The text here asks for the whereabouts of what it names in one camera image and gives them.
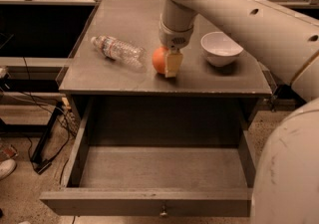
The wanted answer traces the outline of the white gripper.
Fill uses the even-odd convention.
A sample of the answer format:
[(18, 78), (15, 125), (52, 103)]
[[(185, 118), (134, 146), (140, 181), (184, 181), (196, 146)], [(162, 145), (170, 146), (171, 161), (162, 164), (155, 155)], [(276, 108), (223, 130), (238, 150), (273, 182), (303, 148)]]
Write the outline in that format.
[(164, 0), (159, 19), (159, 40), (169, 50), (164, 55), (164, 75), (175, 78), (182, 63), (179, 50), (186, 47), (193, 32), (197, 13), (172, 0)]

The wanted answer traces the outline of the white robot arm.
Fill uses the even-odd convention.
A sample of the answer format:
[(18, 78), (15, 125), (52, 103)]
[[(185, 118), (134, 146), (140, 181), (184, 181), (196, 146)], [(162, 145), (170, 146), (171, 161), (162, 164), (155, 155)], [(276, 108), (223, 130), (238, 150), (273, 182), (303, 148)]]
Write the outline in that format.
[(319, 224), (319, 24), (267, 0), (165, 0), (159, 38), (165, 73), (203, 16), (289, 85), (305, 104), (266, 141), (251, 199), (251, 224)]

